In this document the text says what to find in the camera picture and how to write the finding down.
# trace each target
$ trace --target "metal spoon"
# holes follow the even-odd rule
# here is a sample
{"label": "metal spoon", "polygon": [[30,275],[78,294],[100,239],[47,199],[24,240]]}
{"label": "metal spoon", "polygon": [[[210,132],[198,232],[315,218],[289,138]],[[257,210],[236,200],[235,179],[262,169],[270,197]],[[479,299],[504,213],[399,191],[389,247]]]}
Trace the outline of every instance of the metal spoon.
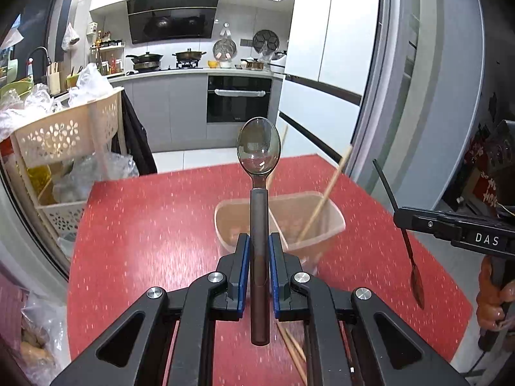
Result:
{"label": "metal spoon", "polygon": [[[378,161],[373,160],[372,163],[374,164],[374,167],[379,174],[379,178],[381,179],[381,182],[383,183],[383,186],[386,190],[386,194],[390,199],[391,206],[393,207],[393,212],[396,212],[398,210],[398,205],[397,201],[395,200],[395,197],[393,196],[390,184],[388,184],[388,180],[386,179],[386,176],[384,175],[383,170],[380,167]],[[411,248],[411,243],[409,242],[408,232],[406,231],[406,229],[401,229],[401,233],[402,238],[404,239],[404,243],[406,244],[406,250],[408,251],[409,260],[411,261],[411,276],[409,278],[411,291],[417,304],[420,306],[421,309],[424,309],[426,301],[424,298],[424,286],[422,284],[422,276],[420,275],[420,271],[417,265],[415,264],[415,259],[413,258],[413,249]]]}
{"label": "metal spoon", "polygon": [[276,127],[264,117],[249,120],[238,136],[238,160],[252,177],[252,188],[265,188],[266,178],[281,156],[281,140]]}
{"label": "metal spoon", "polygon": [[263,117],[249,120],[238,136],[238,159],[252,178],[250,191],[250,339],[270,342],[268,191],[266,178],[279,162],[281,140]]}

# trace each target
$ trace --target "bottle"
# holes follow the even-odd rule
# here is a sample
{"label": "bottle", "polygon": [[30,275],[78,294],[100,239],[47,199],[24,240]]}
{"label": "bottle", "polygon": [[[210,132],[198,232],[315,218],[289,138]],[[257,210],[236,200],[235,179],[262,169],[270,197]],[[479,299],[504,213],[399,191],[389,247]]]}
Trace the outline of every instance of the bottle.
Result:
{"label": "bottle", "polygon": [[114,55],[111,54],[111,59],[109,60],[109,73],[116,74],[117,73],[117,61],[114,59]]}
{"label": "bottle", "polygon": [[27,77],[29,78],[29,81],[34,84],[34,73],[32,69],[33,61],[34,60],[32,58],[29,58],[27,61]]}

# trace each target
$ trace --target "black range hood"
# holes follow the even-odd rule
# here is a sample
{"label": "black range hood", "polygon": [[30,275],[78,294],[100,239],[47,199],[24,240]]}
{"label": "black range hood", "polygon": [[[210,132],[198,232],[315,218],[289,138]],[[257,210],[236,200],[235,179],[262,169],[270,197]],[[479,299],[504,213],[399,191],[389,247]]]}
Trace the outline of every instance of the black range hood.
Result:
{"label": "black range hood", "polygon": [[218,0],[128,0],[132,43],[207,38]]}

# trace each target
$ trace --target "red tabletop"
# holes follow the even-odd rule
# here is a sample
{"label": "red tabletop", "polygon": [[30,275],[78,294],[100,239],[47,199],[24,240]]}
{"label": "red tabletop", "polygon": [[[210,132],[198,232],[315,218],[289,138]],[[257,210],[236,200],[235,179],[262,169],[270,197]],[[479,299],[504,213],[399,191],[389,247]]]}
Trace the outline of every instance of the red tabletop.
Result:
{"label": "red tabletop", "polygon": [[[317,155],[284,158],[270,195],[323,192],[334,168]],[[187,287],[216,268],[220,257],[214,210],[249,196],[239,164],[95,184],[79,228],[68,293],[68,335],[75,358],[149,287]],[[346,176],[331,199],[346,230],[318,265],[318,276],[345,290],[371,288],[450,361],[472,306],[434,257],[411,238],[426,294],[418,308],[411,265],[392,216]],[[213,379],[227,385],[298,385],[301,379],[275,326],[266,347],[250,343],[249,312],[216,327]]]}

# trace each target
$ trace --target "screw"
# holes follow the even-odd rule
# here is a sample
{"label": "screw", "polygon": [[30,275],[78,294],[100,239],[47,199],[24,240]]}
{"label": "screw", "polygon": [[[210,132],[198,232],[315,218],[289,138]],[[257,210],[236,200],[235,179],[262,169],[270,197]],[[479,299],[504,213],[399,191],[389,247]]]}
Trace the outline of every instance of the screw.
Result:
{"label": "screw", "polygon": [[217,271],[209,273],[208,280],[212,283],[218,283],[219,281],[223,280],[223,274],[218,273]]}
{"label": "screw", "polygon": [[310,275],[308,273],[300,272],[293,276],[297,283],[307,283],[310,281]]}
{"label": "screw", "polygon": [[356,290],[356,296],[361,300],[369,300],[372,297],[372,292],[366,287],[360,287]]}
{"label": "screw", "polygon": [[162,294],[163,294],[163,289],[160,287],[151,287],[150,289],[147,290],[147,296],[150,299],[160,298]]}

